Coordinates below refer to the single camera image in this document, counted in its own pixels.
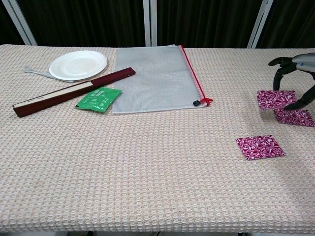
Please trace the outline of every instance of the dark curtain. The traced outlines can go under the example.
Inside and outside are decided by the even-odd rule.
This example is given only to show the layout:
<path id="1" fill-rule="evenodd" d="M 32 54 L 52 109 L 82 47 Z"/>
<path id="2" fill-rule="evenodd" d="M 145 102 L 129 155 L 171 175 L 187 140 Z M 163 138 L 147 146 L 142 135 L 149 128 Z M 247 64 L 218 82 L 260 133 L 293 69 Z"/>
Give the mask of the dark curtain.
<path id="1" fill-rule="evenodd" d="M 315 48 L 315 1 L 274 0 L 258 48 Z"/>
<path id="2" fill-rule="evenodd" d="M 142 0 L 18 0 L 38 45 L 145 46 Z"/>
<path id="3" fill-rule="evenodd" d="M 262 0 L 157 0 L 158 45 L 245 48 Z"/>
<path id="4" fill-rule="evenodd" d="M 2 44 L 24 44 L 18 30 L 12 22 L 9 13 L 0 1 L 0 45 Z"/>

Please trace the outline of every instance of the pink and white fabric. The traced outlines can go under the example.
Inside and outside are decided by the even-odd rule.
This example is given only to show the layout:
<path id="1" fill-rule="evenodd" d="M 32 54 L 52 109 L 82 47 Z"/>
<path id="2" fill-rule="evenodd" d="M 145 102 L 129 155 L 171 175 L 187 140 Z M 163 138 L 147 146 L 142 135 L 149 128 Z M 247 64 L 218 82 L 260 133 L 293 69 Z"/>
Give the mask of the pink and white fabric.
<path id="1" fill-rule="evenodd" d="M 261 90 L 257 92 L 260 109 L 282 109 L 286 105 L 296 102 L 294 91 Z"/>
<path id="2" fill-rule="evenodd" d="M 236 142 L 247 160 L 285 156 L 272 135 L 238 138 Z"/>
<path id="3" fill-rule="evenodd" d="M 308 110 L 274 110 L 274 114 L 279 123 L 315 127 L 315 122 Z"/>

